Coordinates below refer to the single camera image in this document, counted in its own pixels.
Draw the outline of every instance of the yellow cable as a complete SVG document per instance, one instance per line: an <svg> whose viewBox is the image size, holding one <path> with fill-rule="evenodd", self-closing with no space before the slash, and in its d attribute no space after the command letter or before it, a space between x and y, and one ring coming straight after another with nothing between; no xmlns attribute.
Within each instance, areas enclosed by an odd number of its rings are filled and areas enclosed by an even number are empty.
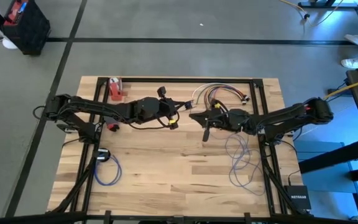
<svg viewBox="0 0 358 224"><path fill-rule="evenodd" d="M293 6L293 7L295 7L295 8L297 8L297 9L301 10L302 12L304 12L305 15L307 14L307 12L306 12L302 7L300 7L300 6L297 5L297 4L293 4L293 3L288 2L288 1L286 1L286 0L280 0L280 2L284 2L284 3L286 3L286 4L289 4L289 5ZM333 9L333 11L332 11L330 14L328 14L328 16L326 16L322 21L318 22L317 24L312 24L312 23L310 22L309 18L306 18L306 20L308 21L308 23L309 23L309 25L310 25L311 27L316 27L316 26L322 24L326 19L328 19L328 17L329 17L332 13L334 13L334 12L336 11L336 9L338 9L338 7L342 4L342 2L343 2L343 0L341 0L341 1L338 3L338 5Z"/></svg>
<svg viewBox="0 0 358 224"><path fill-rule="evenodd" d="M334 91L334 92L332 92L332 93L330 93L330 94L324 96L324 100L327 100L328 98L332 97L333 95L336 95L336 94L338 94L338 93L341 93L341 92L343 92L343 91L345 91L345 90L348 90L348 89L350 89L350 88L353 88L353 87L355 87L355 86L358 86L358 83L351 84L351 85L349 85L349 86L347 86L347 87L341 88L340 90L336 90L336 91Z"/></svg>

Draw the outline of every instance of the wooden tabletop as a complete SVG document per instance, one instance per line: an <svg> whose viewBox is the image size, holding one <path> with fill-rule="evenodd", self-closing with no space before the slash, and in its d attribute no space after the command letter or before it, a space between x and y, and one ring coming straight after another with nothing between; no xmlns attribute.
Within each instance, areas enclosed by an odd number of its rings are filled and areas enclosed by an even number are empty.
<svg viewBox="0 0 358 224"><path fill-rule="evenodd" d="M82 77L77 95L93 99L97 77ZM165 86L167 97L176 101L191 99L192 92L202 83L124 83L124 101L138 100L146 96L157 97L157 89ZM233 84L243 93L250 95L248 84ZM269 111L284 107L283 97L276 78L265 78L265 94ZM217 99L228 108L242 108L253 112L252 102L245 106L232 93L221 91ZM257 94L259 111L262 111L260 96ZM122 178L114 186L106 187L93 181L89 203L89 214L102 215L111 210L114 215L183 215L204 217L241 217L250 212L252 217L268 217L266 194L255 195L242 187L235 187L229 181L231 158L225 150L225 142L232 133L211 130L214 137L202 141L203 129L191 120L189 113L204 111L203 102L191 111L181 111L179 128L175 130L136 130L128 125L120 125L116 133L103 130L101 147L109 149L122 166ZM85 121L89 115L78 114ZM156 121L141 127L157 127ZM241 133L248 139L250 162L260 161L259 145L255 136ZM77 134L67 134L66 140L76 139ZM293 144L292 139L283 140ZM233 153L239 146L236 141L228 142L228 151ZM299 170L294 150L286 145L276 146L277 157L283 184L292 172ZM53 185L48 209L55 208L73 187L82 151L82 143L73 142L62 149L62 155ZM116 175L117 166L112 161L98 167L99 178L111 181ZM247 183L252 177L254 167L248 165L237 171L239 180ZM291 176L292 184L302 184L300 173ZM249 190L264 192L263 175L254 172ZM78 208L81 208L83 190L80 193ZM273 187L276 211L279 211L277 191Z"/></svg>

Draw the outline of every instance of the wooden table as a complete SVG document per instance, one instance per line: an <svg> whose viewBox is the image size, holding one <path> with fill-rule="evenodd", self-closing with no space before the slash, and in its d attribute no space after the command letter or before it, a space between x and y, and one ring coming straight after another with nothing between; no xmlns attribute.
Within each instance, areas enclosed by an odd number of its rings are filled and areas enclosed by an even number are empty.
<svg viewBox="0 0 358 224"><path fill-rule="evenodd" d="M82 77L77 95L93 99L97 77ZM124 83L124 101L138 100L145 96L157 97L157 88L165 86L167 97L177 101L191 99L191 94L200 83ZM249 86L233 84L249 95ZM284 107L283 97L276 78L264 79L268 110ZM218 92L217 99L228 108L242 108L252 113L252 102L241 106L240 101L231 93ZM257 95L259 111L262 111L260 96ZM211 130L208 142L202 142L203 129L191 120L189 113L204 111L200 101L191 111L181 111L179 128L139 131L122 124L118 132L103 131L101 147L109 149L122 166L122 178L118 184L104 187L93 181L88 214L103 215L111 210L114 215L183 215L204 217L241 217L249 212L252 217L269 217L266 194L254 195L246 189L235 187L229 181L231 158L226 154L225 140L232 133ZM85 121L88 114L79 114ZM144 127L160 126L149 122ZM249 149L259 151L255 136L241 134L248 138ZM65 141L77 138L68 134ZM291 138L284 140L293 143ZM229 152L237 149L238 143L229 141ZM286 145L276 146L277 157L283 184L287 177L299 170L294 150ZM82 151L82 143L73 142L62 149L59 167L49 200L48 209L55 208L73 187ZM251 162L257 164L260 154L251 153ZM98 167L99 178L105 182L116 175L116 165L107 161ZM240 170L239 178L248 182L252 176L252 166ZM292 184L302 184L300 173L291 176ZM278 212L277 191L273 188L275 209ZM257 170L252 182L247 186L258 194L264 191L263 175ZM78 208L81 208L83 192L80 193Z"/></svg>

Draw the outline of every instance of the gray concrete floor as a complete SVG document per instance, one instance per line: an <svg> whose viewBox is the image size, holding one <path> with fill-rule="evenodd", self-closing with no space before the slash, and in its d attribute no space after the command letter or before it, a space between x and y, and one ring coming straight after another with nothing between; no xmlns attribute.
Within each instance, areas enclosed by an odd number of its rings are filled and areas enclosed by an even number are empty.
<svg viewBox="0 0 358 224"><path fill-rule="evenodd" d="M0 0L0 11L9 2ZM68 37L80 2L37 0L51 21L52 37ZM310 13L312 20L328 14ZM88 0L76 36L343 40L344 34L358 34L353 10L334 12L318 27L303 25L300 19L296 9L278 0ZM64 47L47 43L40 57L29 57L0 44L0 216L37 123L31 111L44 104ZM74 43L58 93L75 94L83 75L277 77L285 103L291 105L324 96L326 89L340 85L346 69L339 61L355 56L358 47L338 45ZM334 111L351 106L352 100L332 102ZM344 141L340 135L351 129L330 127L338 133L335 141ZM311 131L302 140L326 133L313 128L307 127ZM64 134L48 123L17 215L45 211L63 139Z"/></svg>

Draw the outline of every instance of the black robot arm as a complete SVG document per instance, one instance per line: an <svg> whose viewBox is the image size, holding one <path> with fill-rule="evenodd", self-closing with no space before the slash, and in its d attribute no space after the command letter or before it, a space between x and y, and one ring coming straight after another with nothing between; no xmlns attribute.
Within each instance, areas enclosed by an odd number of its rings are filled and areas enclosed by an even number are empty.
<svg viewBox="0 0 358 224"><path fill-rule="evenodd" d="M219 100L213 100L210 110L190 114L190 118L205 128L203 141L208 140L209 129L219 128L238 133L256 135L265 130L266 141L275 143L285 133L296 131L307 124L327 124L334 115L326 101L312 98L282 110L265 115L249 114L242 109L228 110Z"/></svg>
<svg viewBox="0 0 358 224"><path fill-rule="evenodd" d="M191 102L174 101L166 98L165 87L157 90L158 98L146 97L141 100L135 100L129 103L118 103L116 105L102 103L92 100L82 99L79 96L57 95L53 97L45 107L45 116L50 121L63 121L66 124L59 124L62 130L74 129L80 135L80 141L94 143L99 139L97 129L93 123L86 123L75 113L92 113L103 116L105 119L114 122L131 125L132 123L143 124L149 121L158 120L162 125L158 128L137 128L137 129L176 129L178 127L178 118L173 119L175 115L179 116L178 109L185 106L191 108ZM160 118L166 117L168 124L164 124Z"/></svg>

